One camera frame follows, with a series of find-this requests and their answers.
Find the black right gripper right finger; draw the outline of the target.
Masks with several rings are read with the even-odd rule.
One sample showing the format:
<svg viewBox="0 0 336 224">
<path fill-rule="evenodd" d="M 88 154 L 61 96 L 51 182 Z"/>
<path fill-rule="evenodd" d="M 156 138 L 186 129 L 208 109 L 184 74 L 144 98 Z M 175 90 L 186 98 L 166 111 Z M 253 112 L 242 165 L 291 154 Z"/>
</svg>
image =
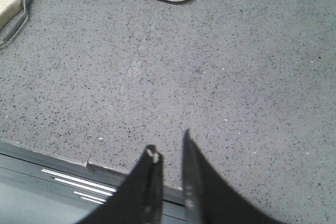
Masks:
<svg viewBox="0 0 336 224">
<path fill-rule="evenodd" d="M 222 179 L 190 137 L 183 136 L 183 194 L 188 223 L 281 223 Z"/>
</svg>

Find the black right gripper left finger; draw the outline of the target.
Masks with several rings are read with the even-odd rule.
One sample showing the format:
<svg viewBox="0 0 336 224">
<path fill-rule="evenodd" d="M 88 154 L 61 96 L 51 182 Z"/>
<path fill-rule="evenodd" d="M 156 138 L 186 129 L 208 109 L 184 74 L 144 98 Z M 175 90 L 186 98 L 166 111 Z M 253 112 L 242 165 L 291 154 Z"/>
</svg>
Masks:
<svg viewBox="0 0 336 224">
<path fill-rule="evenodd" d="M 78 223 L 161 223 L 162 210 L 162 155 L 147 145 L 116 193 Z"/>
</svg>

